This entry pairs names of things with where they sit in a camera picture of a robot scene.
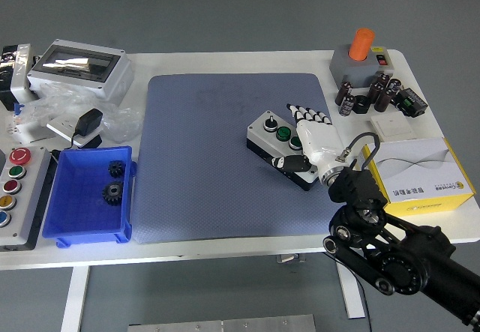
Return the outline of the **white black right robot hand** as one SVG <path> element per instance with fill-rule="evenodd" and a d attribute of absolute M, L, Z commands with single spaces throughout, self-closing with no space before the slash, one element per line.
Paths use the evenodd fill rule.
<path fill-rule="evenodd" d="M 273 158 L 271 164 L 282 172 L 306 172 L 315 166 L 320 182 L 327 184 L 345 166 L 338 161 L 344 146 L 337 129 L 323 112 L 291 104 L 286 107 L 295 119 L 302 153 Z"/>

